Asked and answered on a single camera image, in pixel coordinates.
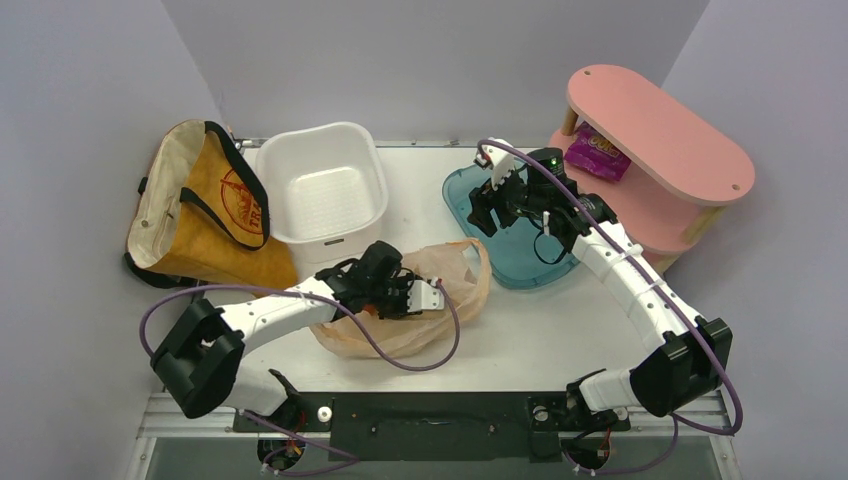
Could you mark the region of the orange translucent plastic grocery bag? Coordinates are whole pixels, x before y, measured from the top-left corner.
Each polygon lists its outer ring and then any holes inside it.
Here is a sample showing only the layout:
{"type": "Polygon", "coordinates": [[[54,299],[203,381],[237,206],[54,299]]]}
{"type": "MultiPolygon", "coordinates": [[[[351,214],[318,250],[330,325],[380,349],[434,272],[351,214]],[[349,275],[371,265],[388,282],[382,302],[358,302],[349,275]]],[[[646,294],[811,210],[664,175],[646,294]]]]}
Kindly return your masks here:
{"type": "MultiPolygon", "coordinates": [[[[489,253],[479,240],[466,238],[426,246],[406,253],[402,265],[425,278],[442,280],[461,325],[475,321],[482,313],[490,291],[492,268],[489,253]]],[[[431,343],[454,335],[452,314],[447,308],[400,320],[380,319],[366,311],[358,313],[357,318],[378,346],[394,359],[415,355],[431,343]]],[[[339,357],[378,356],[353,320],[347,317],[313,325],[309,330],[320,345],[339,357]]]]}

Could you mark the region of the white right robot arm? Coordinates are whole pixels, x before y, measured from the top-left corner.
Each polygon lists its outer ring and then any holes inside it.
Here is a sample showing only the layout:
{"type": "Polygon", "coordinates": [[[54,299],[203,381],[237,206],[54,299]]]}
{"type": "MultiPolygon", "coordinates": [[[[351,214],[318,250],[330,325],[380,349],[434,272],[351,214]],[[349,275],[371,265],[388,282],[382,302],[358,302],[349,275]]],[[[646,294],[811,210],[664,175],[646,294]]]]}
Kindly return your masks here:
{"type": "Polygon", "coordinates": [[[469,222],[493,236],[524,218],[556,239],[606,287],[649,352],[635,367],[602,369],[569,384],[565,413],[572,425],[588,429],[605,411],[630,407],[664,417],[726,381],[729,326],[683,302],[603,199],[579,193],[565,175],[561,149],[524,154],[488,139],[474,162],[490,177],[469,195],[469,222]]]}

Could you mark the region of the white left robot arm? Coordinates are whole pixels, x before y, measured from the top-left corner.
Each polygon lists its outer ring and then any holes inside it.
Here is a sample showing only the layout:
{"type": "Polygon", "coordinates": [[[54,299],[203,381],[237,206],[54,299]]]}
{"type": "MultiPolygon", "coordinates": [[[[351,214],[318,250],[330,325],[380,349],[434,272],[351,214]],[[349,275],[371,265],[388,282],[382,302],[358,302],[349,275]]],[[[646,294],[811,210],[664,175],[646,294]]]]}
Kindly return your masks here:
{"type": "Polygon", "coordinates": [[[367,309],[387,319],[443,309],[436,280],[403,267],[402,259],[377,241],[360,258],[278,294],[223,306],[201,300],[186,308],[153,351],[151,367],[189,419],[225,406],[287,429],[298,416],[296,390],[281,373],[246,366],[244,358],[290,333],[367,309]]]}

